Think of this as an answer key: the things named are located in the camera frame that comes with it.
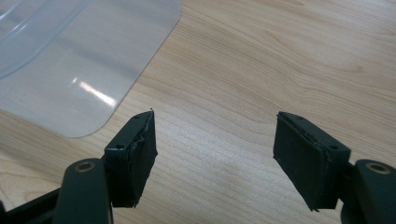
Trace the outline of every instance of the light wood tabletop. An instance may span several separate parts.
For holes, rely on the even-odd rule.
[[[394,0],[183,0],[181,18],[108,123],[66,138],[0,112],[7,210],[100,158],[133,115],[155,111],[157,157],[115,223],[341,223],[311,212],[273,159],[276,114],[303,116],[359,159],[396,167]]]

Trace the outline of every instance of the transparent plastic container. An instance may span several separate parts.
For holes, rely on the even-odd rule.
[[[179,16],[179,0],[1,1],[0,109],[65,136],[93,133]]]

